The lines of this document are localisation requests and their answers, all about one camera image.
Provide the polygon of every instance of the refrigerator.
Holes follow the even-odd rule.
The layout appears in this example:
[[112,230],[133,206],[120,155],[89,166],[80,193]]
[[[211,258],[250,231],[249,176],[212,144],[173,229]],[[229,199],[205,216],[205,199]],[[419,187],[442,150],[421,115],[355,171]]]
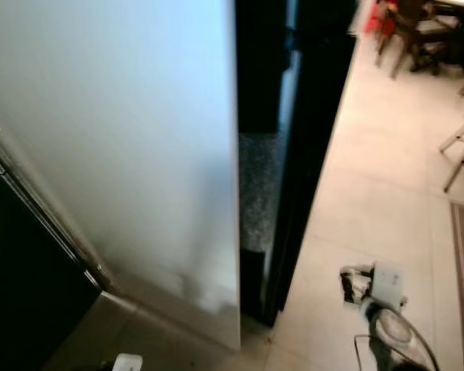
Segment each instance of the refrigerator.
[[236,0],[241,311],[287,301],[350,67],[354,0]]

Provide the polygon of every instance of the white refrigerator door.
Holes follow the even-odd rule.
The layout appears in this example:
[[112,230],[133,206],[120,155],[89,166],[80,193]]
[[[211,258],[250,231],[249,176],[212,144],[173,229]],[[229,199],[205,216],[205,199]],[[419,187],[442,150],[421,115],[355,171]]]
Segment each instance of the white refrigerator door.
[[0,142],[128,296],[239,346],[231,0],[0,0]]

